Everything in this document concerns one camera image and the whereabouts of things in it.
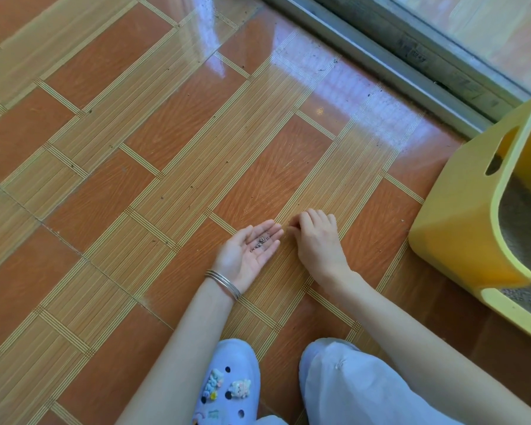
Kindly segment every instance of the silver bracelet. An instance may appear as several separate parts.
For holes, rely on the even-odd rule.
[[[204,275],[206,277],[210,277],[219,285],[224,286],[228,290],[228,292],[232,294],[232,296],[234,297],[234,300],[238,301],[238,299],[241,297],[242,294],[240,293],[238,288],[234,286],[232,282],[228,280],[227,278],[225,278],[222,274],[217,273],[214,270],[207,270]]]

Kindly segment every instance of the bare skin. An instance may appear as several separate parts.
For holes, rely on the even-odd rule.
[[[299,258],[311,276],[347,308],[432,406],[467,424],[531,424],[531,408],[418,321],[372,289],[348,266],[334,215],[309,209],[293,217]],[[272,220],[238,231],[213,270],[244,293],[280,244]],[[253,247],[260,237],[270,237]],[[219,341],[232,297],[205,279],[169,342],[117,424],[190,423],[201,382]]]

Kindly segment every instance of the pant leg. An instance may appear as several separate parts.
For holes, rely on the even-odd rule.
[[[389,365],[341,342],[311,362],[304,387],[310,425],[459,422],[431,407]]]
[[[287,425],[287,422],[277,416],[266,416],[255,421],[254,425]]]

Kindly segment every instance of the hand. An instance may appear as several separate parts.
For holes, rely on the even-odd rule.
[[[318,283],[338,279],[350,271],[334,215],[310,208],[292,217],[288,231],[297,240],[299,259]]]
[[[281,225],[271,219],[257,227],[249,225],[223,244],[212,269],[244,293],[279,247],[282,235]]]

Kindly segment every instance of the yellow litter box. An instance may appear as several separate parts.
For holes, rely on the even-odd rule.
[[[490,173],[496,154],[503,159]],[[514,175],[531,193],[531,100],[507,114],[449,159],[409,233],[424,260],[531,335],[531,313],[499,291],[531,284],[498,219]]]

